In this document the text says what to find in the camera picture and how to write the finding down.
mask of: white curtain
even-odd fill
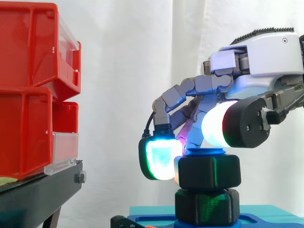
[[[304,33],[303,0],[53,1],[82,42],[82,93],[71,100],[80,106],[79,158],[87,171],[87,182],[62,207],[60,228],[109,227],[130,206],[174,205],[175,182],[145,179],[138,162],[154,99],[254,29]],[[260,147],[227,149],[241,160],[241,204],[304,216],[303,129],[299,108]]]

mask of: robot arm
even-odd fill
[[[303,107],[303,43],[293,28],[260,29],[235,39],[202,64],[203,75],[185,79],[154,101],[153,136],[143,136],[172,139],[184,124],[176,136],[184,154],[204,138],[222,147],[259,146],[270,125]],[[169,115],[187,96],[194,98]]]

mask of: red plastic drawer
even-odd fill
[[[0,177],[21,180],[76,159],[77,103],[54,104],[51,91],[43,87],[0,87],[0,109]]]
[[[53,99],[80,93],[81,45],[53,3],[0,1],[0,86],[43,86]]]

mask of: black cylindrical joint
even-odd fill
[[[263,98],[247,98],[236,102],[226,111],[223,135],[229,146],[255,148],[269,137],[269,130],[264,131],[260,115],[263,107],[266,107]]]

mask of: blue base plate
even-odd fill
[[[304,225],[297,223],[271,223],[260,219],[252,214],[241,214],[239,219],[229,227],[197,227],[176,220],[175,215],[130,215],[128,219],[133,222],[146,221],[171,221],[165,226],[155,226],[156,228],[304,228]]]
[[[230,228],[304,228],[304,219],[271,205],[242,205],[240,206],[240,210],[241,216],[239,221],[230,226]],[[174,212],[174,206],[131,207],[128,218],[142,226],[153,226],[156,228],[198,228],[176,221]]]

